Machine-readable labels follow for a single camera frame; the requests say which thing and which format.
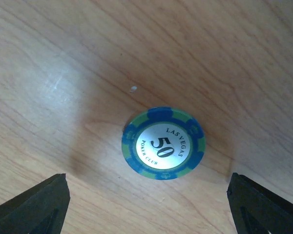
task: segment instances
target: silver circular label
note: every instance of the silver circular label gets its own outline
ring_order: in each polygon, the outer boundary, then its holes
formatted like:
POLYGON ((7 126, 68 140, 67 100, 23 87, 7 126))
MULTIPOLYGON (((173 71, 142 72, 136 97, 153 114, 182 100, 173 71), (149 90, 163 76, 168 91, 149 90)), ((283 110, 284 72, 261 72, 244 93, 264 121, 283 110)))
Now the silver circular label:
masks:
POLYGON ((155 169, 171 169, 183 163, 189 156, 190 139, 181 128, 159 123, 145 129, 137 140, 139 158, 155 169))

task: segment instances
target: poker chip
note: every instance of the poker chip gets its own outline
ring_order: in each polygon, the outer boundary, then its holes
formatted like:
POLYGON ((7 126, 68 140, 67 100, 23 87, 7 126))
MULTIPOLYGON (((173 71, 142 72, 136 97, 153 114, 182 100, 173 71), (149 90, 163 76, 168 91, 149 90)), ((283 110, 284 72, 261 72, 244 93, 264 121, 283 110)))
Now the poker chip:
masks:
POLYGON ((128 165, 151 179, 175 179, 201 161, 206 143, 196 119, 184 111, 156 107, 135 117, 125 128, 122 151, 128 165))

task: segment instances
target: white speck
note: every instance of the white speck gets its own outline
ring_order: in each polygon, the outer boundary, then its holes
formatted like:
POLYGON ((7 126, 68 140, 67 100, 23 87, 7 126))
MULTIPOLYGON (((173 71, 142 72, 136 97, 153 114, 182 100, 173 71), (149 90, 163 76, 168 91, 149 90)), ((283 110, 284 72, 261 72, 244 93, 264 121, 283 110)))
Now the white speck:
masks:
POLYGON ((130 92, 134 93, 136 90, 137 90, 137 86, 132 86, 131 89, 130 89, 130 92))

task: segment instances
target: wooden table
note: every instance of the wooden table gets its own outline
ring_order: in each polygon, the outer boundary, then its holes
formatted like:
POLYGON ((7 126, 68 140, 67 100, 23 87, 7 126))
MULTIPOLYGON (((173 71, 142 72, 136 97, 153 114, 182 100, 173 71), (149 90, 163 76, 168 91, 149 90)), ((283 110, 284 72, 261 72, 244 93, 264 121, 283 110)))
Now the wooden table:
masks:
POLYGON ((232 172, 293 203, 293 0, 0 0, 0 204, 67 173, 64 234, 232 234, 232 172), (122 156, 155 106, 205 130, 184 177, 122 156))

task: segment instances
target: black object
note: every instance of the black object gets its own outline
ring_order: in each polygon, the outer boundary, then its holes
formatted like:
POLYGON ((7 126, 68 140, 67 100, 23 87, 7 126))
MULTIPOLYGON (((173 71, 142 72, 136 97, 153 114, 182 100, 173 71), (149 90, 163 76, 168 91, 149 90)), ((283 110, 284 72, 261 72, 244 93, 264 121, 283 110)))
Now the black object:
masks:
POLYGON ((65 174, 56 174, 0 205, 0 234, 59 234, 69 200, 65 174))
POLYGON ((237 173, 227 195, 238 234, 293 234, 292 203, 237 173))

